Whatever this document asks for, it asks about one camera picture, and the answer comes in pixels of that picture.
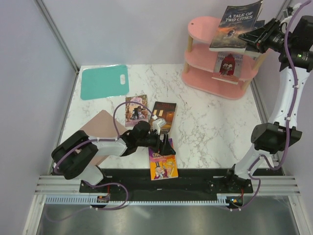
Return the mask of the Roald Dahl Charlie book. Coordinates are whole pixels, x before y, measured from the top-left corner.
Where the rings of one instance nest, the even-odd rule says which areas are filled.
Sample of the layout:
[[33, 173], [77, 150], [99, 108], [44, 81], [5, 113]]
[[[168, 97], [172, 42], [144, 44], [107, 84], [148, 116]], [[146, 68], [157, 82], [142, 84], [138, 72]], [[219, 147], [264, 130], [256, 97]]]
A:
[[162, 156], [155, 153], [151, 148], [149, 150], [149, 164], [151, 180], [163, 180], [177, 178], [178, 167], [175, 155]]

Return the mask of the A Tale of Two Cities book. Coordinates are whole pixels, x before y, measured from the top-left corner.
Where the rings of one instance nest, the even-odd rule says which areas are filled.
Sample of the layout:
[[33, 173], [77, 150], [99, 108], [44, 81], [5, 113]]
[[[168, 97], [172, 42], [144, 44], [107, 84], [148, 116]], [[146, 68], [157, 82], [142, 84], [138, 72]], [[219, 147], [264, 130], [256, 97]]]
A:
[[246, 42], [238, 36], [252, 30], [262, 10], [261, 0], [242, 6], [228, 6], [211, 41], [211, 51], [231, 51], [243, 54]]

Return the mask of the dark orange Edward Bulane book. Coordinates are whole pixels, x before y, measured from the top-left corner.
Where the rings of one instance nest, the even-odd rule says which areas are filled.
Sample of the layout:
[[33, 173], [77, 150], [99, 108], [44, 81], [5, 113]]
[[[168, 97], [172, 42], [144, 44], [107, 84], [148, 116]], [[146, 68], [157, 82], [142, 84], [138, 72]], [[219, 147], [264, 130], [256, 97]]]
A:
[[165, 125], [161, 128], [162, 134], [170, 133], [176, 112], [176, 103], [156, 101], [153, 107], [153, 115], [165, 120]]

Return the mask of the Hamlet red cover book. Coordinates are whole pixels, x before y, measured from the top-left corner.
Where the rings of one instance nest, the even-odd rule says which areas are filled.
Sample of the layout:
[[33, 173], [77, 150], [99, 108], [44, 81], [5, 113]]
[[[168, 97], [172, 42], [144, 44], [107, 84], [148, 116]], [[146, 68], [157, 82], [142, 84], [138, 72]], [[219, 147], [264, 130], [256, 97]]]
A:
[[243, 55], [231, 52], [219, 52], [212, 78], [237, 85], [242, 71]]

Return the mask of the purple illustrated children's book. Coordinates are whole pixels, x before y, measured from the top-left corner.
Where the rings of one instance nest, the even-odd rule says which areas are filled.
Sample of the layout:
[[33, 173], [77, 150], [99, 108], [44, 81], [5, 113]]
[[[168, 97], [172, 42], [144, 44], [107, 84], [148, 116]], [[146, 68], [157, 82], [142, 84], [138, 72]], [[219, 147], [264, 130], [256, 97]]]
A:
[[125, 99], [125, 126], [134, 127], [139, 121], [148, 121], [149, 112], [148, 99], [146, 94], [130, 96]]

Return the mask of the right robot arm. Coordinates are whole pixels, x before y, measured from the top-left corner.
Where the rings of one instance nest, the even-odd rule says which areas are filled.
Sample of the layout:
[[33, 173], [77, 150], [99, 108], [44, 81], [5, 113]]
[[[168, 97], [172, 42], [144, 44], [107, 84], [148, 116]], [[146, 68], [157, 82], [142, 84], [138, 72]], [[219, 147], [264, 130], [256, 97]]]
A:
[[287, 153], [302, 136], [296, 129], [297, 112], [304, 85], [313, 70], [313, 18], [302, 16], [293, 32], [282, 32], [280, 24], [272, 19], [263, 27], [238, 36], [260, 53], [268, 49], [278, 52], [281, 65], [277, 100], [268, 122], [255, 126], [250, 149], [224, 177], [224, 187], [231, 193], [248, 186], [261, 159], [268, 162], [278, 151]]

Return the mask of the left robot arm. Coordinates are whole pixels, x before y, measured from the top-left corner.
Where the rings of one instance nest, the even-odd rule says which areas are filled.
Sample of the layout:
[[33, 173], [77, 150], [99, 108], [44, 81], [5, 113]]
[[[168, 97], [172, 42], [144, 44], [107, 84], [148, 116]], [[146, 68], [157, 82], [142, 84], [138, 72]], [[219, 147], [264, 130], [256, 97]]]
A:
[[52, 151], [51, 157], [56, 164], [54, 172], [67, 180], [88, 182], [93, 190], [103, 192], [107, 188], [107, 180], [101, 170], [91, 163], [92, 159], [96, 156], [128, 156], [138, 147], [147, 147], [163, 156], [175, 155], [168, 135], [161, 137], [161, 128], [165, 124], [162, 118], [153, 121], [152, 125], [139, 121], [117, 139], [92, 139], [85, 131], [79, 130]]

